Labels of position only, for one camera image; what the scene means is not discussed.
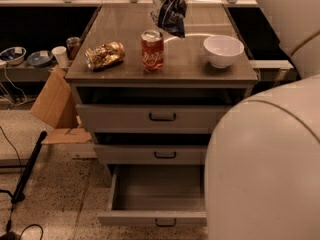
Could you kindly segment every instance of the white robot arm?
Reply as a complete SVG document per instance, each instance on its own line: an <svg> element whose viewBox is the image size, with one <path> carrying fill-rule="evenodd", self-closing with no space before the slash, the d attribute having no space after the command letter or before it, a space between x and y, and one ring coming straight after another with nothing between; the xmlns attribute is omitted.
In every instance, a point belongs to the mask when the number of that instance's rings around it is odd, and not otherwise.
<svg viewBox="0 0 320 240"><path fill-rule="evenodd" d="M214 130L209 240L320 239L320 0L257 0L303 80L254 95Z"/></svg>

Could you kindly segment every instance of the cardboard box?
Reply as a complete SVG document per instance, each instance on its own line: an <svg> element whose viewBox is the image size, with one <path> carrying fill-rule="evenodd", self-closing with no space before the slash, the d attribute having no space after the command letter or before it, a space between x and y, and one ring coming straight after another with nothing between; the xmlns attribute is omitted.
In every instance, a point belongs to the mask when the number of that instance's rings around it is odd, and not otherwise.
<svg viewBox="0 0 320 240"><path fill-rule="evenodd" d="M73 158L96 158L90 133L83 128L54 129L42 141L43 145L63 143Z"/></svg>
<svg viewBox="0 0 320 240"><path fill-rule="evenodd" d="M77 128L77 111L66 73L56 66L31 108L31 114L53 128Z"/></svg>
<svg viewBox="0 0 320 240"><path fill-rule="evenodd" d="M43 145L65 144L73 158L96 158L90 133L80 127L66 73L56 66L31 108L31 114L54 129Z"/></svg>

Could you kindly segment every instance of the open drawer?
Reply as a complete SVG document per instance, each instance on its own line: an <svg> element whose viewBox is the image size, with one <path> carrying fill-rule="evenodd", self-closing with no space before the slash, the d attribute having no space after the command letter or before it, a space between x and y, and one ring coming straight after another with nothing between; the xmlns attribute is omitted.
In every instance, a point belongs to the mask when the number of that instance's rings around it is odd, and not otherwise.
<svg viewBox="0 0 320 240"><path fill-rule="evenodd" d="M112 179L103 225L206 225L203 166L121 165Z"/></svg>

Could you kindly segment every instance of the cabinet top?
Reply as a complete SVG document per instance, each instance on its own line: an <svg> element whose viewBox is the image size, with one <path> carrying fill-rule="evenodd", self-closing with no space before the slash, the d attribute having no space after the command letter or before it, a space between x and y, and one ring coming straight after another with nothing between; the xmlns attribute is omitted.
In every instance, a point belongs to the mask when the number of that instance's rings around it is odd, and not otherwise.
<svg viewBox="0 0 320 240"><path fill-rule="evenodd" d="M164 66L157 73L148 73L142 66L140 36L146 29L156 28L150 12L152 4L105 4L93 23L81 49L70 67L66 79L70 83L96 84L177 84L227 83L252 84L257 81L245 53L226 69L215 69L204 54L203 41L209 35L224 34L236 37L233 26L220 4L189 3L184 20L185 39L160 30L165 39ZM121 42L124 61L100 72L92 72L84 52L112 41Z"/></svg>

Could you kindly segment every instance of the bowl rim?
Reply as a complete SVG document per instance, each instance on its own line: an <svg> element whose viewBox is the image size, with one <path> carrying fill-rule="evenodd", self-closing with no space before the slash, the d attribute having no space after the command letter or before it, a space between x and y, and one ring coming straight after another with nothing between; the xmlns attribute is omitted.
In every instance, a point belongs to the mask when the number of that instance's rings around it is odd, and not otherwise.
<svg viewBox="0 0 320 240"><path fill-rule="evenodd" d="M26 55L27 49L24 48L24 47L22 47L22 46L13 46L13 47L7 48L7 49L3 50L2 52L0 52L0 55L2 55L3 53L5 53L5 52L7 52L7 51L9 51L9 50L11 50L11 49L15 49L15 48L22 48L23 53L22 53L21 56L19 56L18 58L15 58L15 59L9 60L9 61L14 61L14 60L20 59L21 57L23 57L23 56Z"/></svg>
<svg viewBox="0 0 320 240"><path fill-rule="evenodd" d="M207 43L208 43L209 39L216 39L217 37L226 37L229 40L236 41L237 43L240 44L240 52L233 53L233 54L212 53L212 51L207 47ZM241 55L243 53L243 51L244 51L244 44L238 38L235 38L233 36L228 36L228 35L212 35L212 36L209 36L203 41L203 46L208 52L212 53L212 55L224 56L224 57L238 56L238 55Z"/></svg>
<svg viewBox="0 0 320 240"><path fill-rule="evenodd" d="M36 54L39 54L39 55L40 55L40 52L41 52L41 51L46 51L46 52L48 52L48 60L46 60L46 62L40 63L40 64L32 63L32 61L31 61L31 60L32 60L32 57L35 56ZM49 50L41 50L41 51L36 51L36 52L31 53L31 54L28 56L28 58L27 58L27 63L28 63L29 65L31 65L31 66L41 66L41 65L45 65L45 64L47 64L47 63L49 63L50 61L53 60L53 53L52 53L51 51L49 51Z"/></svg>

